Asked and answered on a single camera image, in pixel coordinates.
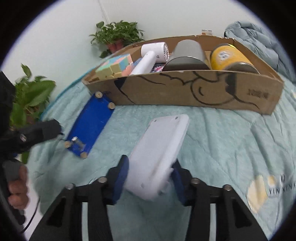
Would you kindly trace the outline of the person's left hand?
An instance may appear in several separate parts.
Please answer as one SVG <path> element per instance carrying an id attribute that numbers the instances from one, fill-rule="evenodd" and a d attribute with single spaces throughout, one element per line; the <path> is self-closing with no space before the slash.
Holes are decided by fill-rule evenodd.
<path id="1" fill-rule="evenodd" d="M 19 178 L 14 181 L 10 181 L 8 184 L 11 195 L 8 197 L 9 204 L 17 210 L 24 210 L 28 203 L 28 171 L 26 166 L 22 165 L 19 168 Z"/>

